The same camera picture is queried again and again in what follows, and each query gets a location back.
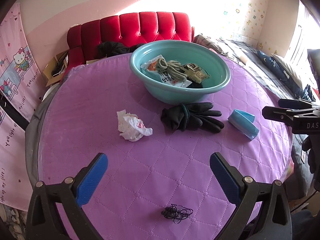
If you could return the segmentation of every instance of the crumpled white tissue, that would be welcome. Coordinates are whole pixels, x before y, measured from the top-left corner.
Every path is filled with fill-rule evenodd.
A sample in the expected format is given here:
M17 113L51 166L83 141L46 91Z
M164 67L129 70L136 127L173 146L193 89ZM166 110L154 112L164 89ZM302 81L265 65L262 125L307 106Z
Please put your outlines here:
M120 136L131 142L136 142L143 136L152 135L152 128L146 128L143 121L135 114L125 112L125 110L117 112L118 130Z

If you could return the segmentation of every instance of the folded blue cloth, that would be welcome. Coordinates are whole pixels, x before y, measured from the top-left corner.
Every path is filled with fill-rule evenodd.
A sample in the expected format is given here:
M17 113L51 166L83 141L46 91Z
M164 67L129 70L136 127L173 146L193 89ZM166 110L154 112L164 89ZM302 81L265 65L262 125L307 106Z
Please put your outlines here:
M254 118L253 114L235 109L229 116L228 121L248 136L250 140L253 140L259 133L259 129L253 124Z

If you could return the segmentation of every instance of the round table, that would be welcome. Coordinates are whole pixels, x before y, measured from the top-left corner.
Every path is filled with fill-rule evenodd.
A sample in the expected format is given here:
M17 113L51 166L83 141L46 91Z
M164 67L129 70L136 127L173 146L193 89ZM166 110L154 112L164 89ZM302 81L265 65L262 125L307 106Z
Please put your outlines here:
M79 66L57 91L42 127L40 179L60 183L103 152L108 169L83 209L104 239L213 239L235 208L209 167L213 152L257 182L270 183L284 172L289 132L261 115L275 101L239 65L223 58L231 71L230 84L207 100L222 112L218 119L225 128L219 134L172 132L160 121L162 109L170 106L147 92L130 71L129 58L126 54ZM252 94L255 90L258 97ZM228 123L234 108L256 116L260 132L253 141ZM119 136L116 112L124 109L140 117L153 135L137 142ZM171 203L194 213L176 225L161 215ZM75 238L70 225L66 228Z

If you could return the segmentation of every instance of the silver bolt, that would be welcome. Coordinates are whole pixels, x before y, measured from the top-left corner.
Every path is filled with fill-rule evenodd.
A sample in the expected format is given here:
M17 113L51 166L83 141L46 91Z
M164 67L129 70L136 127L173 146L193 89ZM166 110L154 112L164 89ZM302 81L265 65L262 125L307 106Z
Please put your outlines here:
M250 176L246 176L244 177L244 181L247 183L252 183L253 182L253 178L251 178Z
M275 184L276 184L277 186L281 186L281 185L282 185L282 182L281 182L280 180L276 179L276 180L275 180Z
M43 185L43 182L42 182L42 181L38 181L38 182L36 183L36 187L42 187L42 185Z
M67 177L67 178L65 178L65 180L64 180L64 183L66 183L66 184L70 184L70 183L72 183L73 182L73 178L72 177Z

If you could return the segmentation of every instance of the red tufted sofa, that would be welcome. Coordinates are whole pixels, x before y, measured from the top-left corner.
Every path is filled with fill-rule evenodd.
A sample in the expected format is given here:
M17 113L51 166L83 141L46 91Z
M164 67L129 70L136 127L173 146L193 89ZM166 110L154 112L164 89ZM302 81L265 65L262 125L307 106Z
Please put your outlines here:
M97 46L105 41L130 47L159 40L192 41L194 27L185 13L140 12L115 15L77 25L69 29L69 63L65 74L87 60L99 59Z

